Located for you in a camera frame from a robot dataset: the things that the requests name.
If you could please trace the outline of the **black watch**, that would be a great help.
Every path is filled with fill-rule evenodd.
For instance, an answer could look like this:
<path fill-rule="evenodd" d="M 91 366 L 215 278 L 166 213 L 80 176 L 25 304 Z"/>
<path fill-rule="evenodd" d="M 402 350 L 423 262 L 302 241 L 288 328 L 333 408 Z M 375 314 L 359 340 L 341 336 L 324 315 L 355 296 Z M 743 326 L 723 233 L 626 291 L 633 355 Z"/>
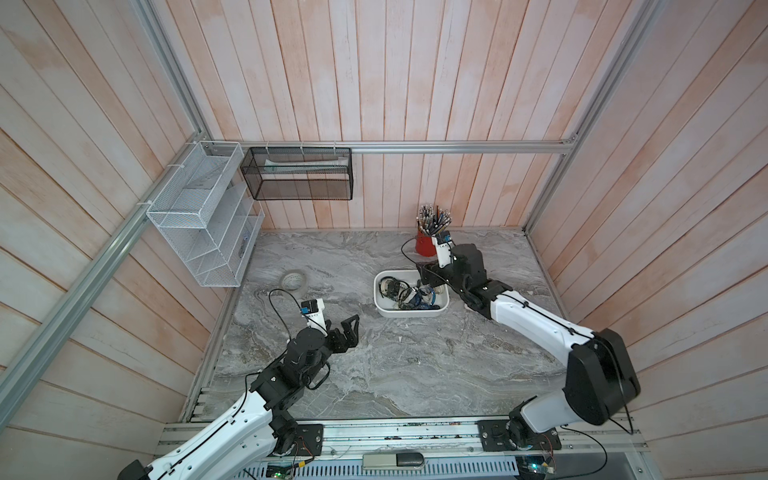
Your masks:
<path fill-rule="evenodd" d="M 384 276 L 379 280 L 378 290 L 383 298 L 398 303 L 408 297 L 411 287 L 393 276 Z"/>

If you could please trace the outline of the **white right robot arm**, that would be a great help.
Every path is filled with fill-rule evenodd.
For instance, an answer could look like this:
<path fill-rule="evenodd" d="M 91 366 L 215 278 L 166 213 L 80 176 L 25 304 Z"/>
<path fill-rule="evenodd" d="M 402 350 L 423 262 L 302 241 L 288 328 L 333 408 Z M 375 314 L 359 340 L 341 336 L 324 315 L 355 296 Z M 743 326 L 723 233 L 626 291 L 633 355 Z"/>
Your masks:
<path fill-rule="evenodd" d="M 512 449 L 528 449 L 556 427 L 579 421 L 600 426 L 628 410 L 641 386 L 620 334 L 574 324 L 490 279 L 473 244 L 432 243 L 437 259 L 417 265 L 424 282 L 448 286 L 466 307 L 524 335 L 566 367 L 561 389 L 526 400 L 510 412 L 506 435 Z"/>

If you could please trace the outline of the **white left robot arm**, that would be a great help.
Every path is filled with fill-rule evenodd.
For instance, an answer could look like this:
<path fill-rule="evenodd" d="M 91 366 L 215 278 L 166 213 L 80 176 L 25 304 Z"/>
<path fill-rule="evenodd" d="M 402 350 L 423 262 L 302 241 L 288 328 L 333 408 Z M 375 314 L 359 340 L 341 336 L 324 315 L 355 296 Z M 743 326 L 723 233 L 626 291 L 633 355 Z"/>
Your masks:
<path fill-rule="evenodd" d="M 322 384 L 315 377 L 334 354 L 359 342 L 359 317 L 340 328 L 306 327 L 285 350 L 262 369 L 233 406 L 182 446 L 148 465 L 135 460 L 120 479 L 227 479 L 250 463 L 272 453 L 297 449 L 298 423 L 288 409 L 306 389 Z"/>

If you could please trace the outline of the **blue transparent watch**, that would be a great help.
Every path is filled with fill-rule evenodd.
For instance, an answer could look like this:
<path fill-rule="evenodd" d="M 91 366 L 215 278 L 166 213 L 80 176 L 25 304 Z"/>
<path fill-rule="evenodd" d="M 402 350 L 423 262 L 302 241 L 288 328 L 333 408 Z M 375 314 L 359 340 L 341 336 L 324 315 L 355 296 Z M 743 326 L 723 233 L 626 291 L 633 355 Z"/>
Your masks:
<path fill-rule="evenodd" d="M 435 289 L 429 285 L 414 289 L 413 295 L 406 301 L 405 306 L 408 310 L 439 310 L 441 308 L 437 303 Z"/>

